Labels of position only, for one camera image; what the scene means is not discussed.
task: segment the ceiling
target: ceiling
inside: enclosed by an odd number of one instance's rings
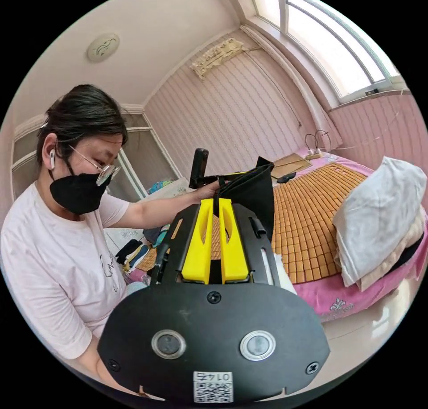
[[[44,113],[80,83],[100,86],[119,103],[144,104],[200,46],[238,26],[227,0],[110,0],[75,22],[36,61],[13,99],[13,125]],[[89,62],[88,45],[108,32],[119,35],[118,50],[104,62]]]

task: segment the label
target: label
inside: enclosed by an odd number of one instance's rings
[[[193,372],[195,403],[232,403],[232,372]]]

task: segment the pink t-shirt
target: pink t-shirt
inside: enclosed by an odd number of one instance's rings
[[[97,211],[72,222],[52,213],[32,184],[4,220],[1,256],[9,290],[30,327],[64,359],[84,353],[125,296],[103,229],[128,206],[104,194]]]

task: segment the hand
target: hand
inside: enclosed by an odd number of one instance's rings
[[[216,192],[220,189],[220,182],[217,180],[208,185],[202,186],[196,189],[193,194],[197,202],[201,202],[203,199],[213,198]]]

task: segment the white pillow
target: white pillow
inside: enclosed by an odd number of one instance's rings
[[[426,185],[420,168],[384,157],[344,200],[333,225],[345,287],[375,270],[395,250],[418,214]]]

